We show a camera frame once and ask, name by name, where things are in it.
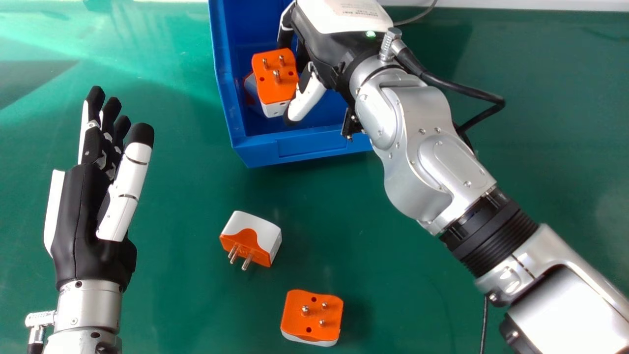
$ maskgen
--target metal prong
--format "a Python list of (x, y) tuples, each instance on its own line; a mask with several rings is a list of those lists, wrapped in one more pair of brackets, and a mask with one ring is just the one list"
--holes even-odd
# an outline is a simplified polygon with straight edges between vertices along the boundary
[(253, 259), (253, 253), (249, 253), (247, 259), (245, 259), (245, 262), (242, 263), (242, 267), (240, 267), (240, 269), (247, 270), (247, 268), (249, 267), (249, 263), (251, 263), (251, 259)]
[(234, 244), (234, 247), (231, 248), (230, 253), (227, 255), (227, 258), (231, 259), (231, 257), (234, 255), (234, 253), (236, 253), (236, 250), (238, 250), (238, 245)]
[(236, 258), (238, 258), (238, 248), (236, 248), (236, 251), (234, 252), (234, 254), (231, 256), (230, 258), (230, 264), (234, 264), (234, 262), (236, 262)]

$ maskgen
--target black ribbed joint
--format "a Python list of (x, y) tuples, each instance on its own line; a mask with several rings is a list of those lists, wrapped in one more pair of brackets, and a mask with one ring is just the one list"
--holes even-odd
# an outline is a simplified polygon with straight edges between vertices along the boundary
[(478, 278), (520, 247), (537, 227), (514, 200), (496, 188), (448, 227), (440, 239)]

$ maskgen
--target green table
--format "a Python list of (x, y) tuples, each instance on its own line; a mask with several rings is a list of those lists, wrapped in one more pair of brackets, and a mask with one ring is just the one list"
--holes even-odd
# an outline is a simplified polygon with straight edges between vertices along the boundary
[[(434, 72), (501, 93), (475, 128), (479, 158), (629, 293), (629, 15), (437, 9), (405, 37)], [(388, 202), (373, 153), (249, 170), (232, 151), (207, 5), (0, 3), (0, 353), (21, 353), (30, 311), (55, 307), (42, 229), (50, 172), (75, 161), (82, 100), (101, 85), (155, 150), (131, 226), (127, 353), (473, 353), (482, 296), (441, 243)], [(459, 122), (484, 105), (449, 96)], [(274, 266), (242, 272), (218, 234), (233, 210), (282, 227)], [(279, 332), (303, 288), (345, 301), (323, 349)], [(490, 310), (488, 353), (508, 352)]]

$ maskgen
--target silver metal connector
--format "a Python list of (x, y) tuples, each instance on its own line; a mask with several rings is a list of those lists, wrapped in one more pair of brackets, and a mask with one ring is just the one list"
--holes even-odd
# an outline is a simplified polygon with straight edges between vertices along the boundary
[(399, 28), (391, 27), (384, 34), (382, 39), (382, 45), (380, 46), (380, 52), (378, 53), (378, 59), (383, 62), (390, 62), (395, 56), (391, 44), (393, 41), (402, 38), (402, 31)]

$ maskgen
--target black and white robotic hand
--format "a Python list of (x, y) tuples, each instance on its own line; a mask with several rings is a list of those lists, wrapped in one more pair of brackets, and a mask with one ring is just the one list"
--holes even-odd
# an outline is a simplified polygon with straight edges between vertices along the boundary
[[(94, 86), (83, 103), (78, 164), (53, 170), (44, 245), (55, 264), (59, 297), (56, 310), (26, 317), (29, 354), (122, 352), (122, 294), (137, 256), (127, 230), (154, 132), (146, 123), (131, 126), (127, 116), (118, 116), (121, 109), (115, 97), (105, 103), (105, 93)], [(49, 326), (54, 332), (44, 345)]]
[[(629, 302), (548, 225), (537, 224), (476, 159), (465, 131), (502, 97), (423, 67), (376, 0), (295, 0), (278, 47), (297, 35), (301, 73), (284, 112), (296, 124), (323, 96), (348, 104), (342, 134), (363, 132), (384, 166), (392, 204), (439, 236), (496, 306), (517, 353), (629, 353)], [(493, 103), (457, 126), (440, 89)]]

